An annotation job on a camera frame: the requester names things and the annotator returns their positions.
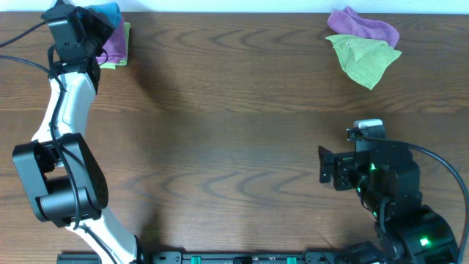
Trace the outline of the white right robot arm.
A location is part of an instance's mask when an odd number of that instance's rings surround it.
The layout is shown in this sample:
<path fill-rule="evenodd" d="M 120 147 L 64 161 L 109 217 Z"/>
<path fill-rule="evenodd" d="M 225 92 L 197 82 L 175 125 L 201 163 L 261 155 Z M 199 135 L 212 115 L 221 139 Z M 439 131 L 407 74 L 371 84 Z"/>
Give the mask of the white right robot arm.
<path fill-rule="evenodd" d="M 369 144 L 348 153 L 318 148 L 320 182 L 353 190 L 375 219 L 380 242 L 360 243 L 336 263 L 457 263 L 459 249 L 446 220 L 423 204 L 420 169 L 407 147 Z"/>

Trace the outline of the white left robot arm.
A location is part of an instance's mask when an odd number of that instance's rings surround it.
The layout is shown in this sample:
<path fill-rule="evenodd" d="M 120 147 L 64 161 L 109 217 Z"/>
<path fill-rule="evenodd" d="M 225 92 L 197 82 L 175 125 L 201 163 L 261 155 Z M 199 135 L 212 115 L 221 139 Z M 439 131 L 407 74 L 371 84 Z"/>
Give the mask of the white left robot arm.
<path fill-rule="evenodd" d="M 51 97 L 32 140 L 12 152 L 29 204 L 40 221 L 85 240 L 96 263 L 145 263 L 138 238 L 108 207 L 105 176 L 84 139 L 100 80 L 97 58 L 120 24 L 119 6 L 58 1 L 41 18 L 54 40 L 44 69 Z"/>

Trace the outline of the blue microfiber cloth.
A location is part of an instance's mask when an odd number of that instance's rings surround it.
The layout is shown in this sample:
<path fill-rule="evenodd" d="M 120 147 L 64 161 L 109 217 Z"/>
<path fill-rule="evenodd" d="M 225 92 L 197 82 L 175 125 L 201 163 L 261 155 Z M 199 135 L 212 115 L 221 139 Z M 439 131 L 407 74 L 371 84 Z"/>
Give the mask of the blue microfiber cloth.
<path fill-rule="evenodd" d="M 90 5 L 86 9 L 96 12 L 98 15 L 104 16 L 110 24 L 117 28 L 122 19 L 122 14 L 119 5 L 116 2 L 107 4 Z"/>

